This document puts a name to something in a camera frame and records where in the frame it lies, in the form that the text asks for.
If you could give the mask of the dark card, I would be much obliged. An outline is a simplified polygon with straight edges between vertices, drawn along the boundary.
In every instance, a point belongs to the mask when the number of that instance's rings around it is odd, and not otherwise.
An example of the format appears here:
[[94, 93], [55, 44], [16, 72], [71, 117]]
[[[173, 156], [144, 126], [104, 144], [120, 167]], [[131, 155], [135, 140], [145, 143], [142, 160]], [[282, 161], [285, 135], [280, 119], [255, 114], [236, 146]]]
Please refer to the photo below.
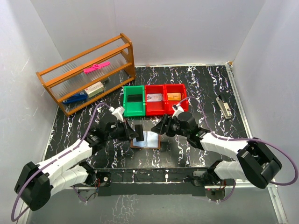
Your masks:
[[144, 141], [144, 135], [143, 135], [143, 126], [141, 124], [135, 125], [135, 132], [138, 134], [136, 137], [137, 142]]

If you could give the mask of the silver card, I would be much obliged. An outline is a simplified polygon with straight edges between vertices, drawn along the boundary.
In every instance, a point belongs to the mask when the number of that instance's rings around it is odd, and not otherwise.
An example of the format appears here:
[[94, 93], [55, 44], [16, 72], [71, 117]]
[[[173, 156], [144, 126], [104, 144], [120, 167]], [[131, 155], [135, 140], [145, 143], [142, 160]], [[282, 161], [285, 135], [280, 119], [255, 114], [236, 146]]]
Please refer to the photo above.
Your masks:
[[147, 147], [148, 148], [158, 148], [159, 135], [155, 132], [147, 132]]

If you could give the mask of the brown leather card holder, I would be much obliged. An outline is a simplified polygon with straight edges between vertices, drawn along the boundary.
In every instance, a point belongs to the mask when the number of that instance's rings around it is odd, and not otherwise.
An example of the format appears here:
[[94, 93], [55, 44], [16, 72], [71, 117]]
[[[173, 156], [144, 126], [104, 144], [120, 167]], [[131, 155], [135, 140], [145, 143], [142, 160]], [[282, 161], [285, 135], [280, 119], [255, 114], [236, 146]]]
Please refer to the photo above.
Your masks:
[[160, 149], [161, 138], [159, 134], [152, 131], [143, 131], [143, 138], [143, 141], [133, 139], [130, 147], [136, 149]]

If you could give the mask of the gold card with magnetic stripe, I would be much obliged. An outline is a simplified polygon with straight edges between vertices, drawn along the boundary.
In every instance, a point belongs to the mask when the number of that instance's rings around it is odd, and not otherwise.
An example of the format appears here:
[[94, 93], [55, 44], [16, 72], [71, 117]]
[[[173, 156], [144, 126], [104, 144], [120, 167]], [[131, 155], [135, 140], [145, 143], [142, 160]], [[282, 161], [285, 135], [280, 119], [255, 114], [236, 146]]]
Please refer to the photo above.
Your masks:
[[182, 95], [180, 92], [169, 92], [167, 93], [167, 99], [169, 101], [180, 101], [182, 99]]

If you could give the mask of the grey VIP card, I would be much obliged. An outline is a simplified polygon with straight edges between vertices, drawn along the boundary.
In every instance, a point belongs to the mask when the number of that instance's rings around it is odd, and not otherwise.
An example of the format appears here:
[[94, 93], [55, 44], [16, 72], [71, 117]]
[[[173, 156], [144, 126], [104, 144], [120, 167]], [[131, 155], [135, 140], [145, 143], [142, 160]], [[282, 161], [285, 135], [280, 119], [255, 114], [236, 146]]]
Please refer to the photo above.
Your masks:
[[127, 102], [128, 103], [134, 103], [134, 102], [142, 102], [143, 101], [143, 95], [142, 94], [132, 94], [127, 96]]

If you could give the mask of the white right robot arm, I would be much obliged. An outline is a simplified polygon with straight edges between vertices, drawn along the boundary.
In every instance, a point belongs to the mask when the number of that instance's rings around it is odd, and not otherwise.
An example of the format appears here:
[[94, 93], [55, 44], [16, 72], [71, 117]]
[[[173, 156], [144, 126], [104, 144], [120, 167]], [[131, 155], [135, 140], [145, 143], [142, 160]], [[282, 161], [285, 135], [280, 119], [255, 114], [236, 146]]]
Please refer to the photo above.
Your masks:
[[195, 176], [194, 180], [202, 184], [219, 185], [227, 179], [239, 179], [264, 189], [282, 168], [279, 159], [258, 139], [226, 139], [200, 127], [190, 112], [182, 112], [178, 116], [165, 114], [151, 131], [168, 137], [186, 137], [194, 148], [233, 159], [217, 160], [204, 174]]

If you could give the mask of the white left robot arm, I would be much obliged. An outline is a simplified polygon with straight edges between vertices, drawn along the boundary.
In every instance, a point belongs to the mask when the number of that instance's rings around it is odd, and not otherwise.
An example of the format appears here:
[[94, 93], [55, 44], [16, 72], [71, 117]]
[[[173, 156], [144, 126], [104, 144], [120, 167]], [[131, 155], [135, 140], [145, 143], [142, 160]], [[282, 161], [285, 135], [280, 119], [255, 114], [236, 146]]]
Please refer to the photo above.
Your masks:
[[110, 140], [131, 141], [138, 137], [139, 133], [126, 120], [95, 125], [84, 138], [55, 156], [38, 164], [24, 165], [14, 190], [30, 210], [39, 210], [65, 188], [95, 184], [95, 170], [86, 159], [99, 151], [101, 145]]

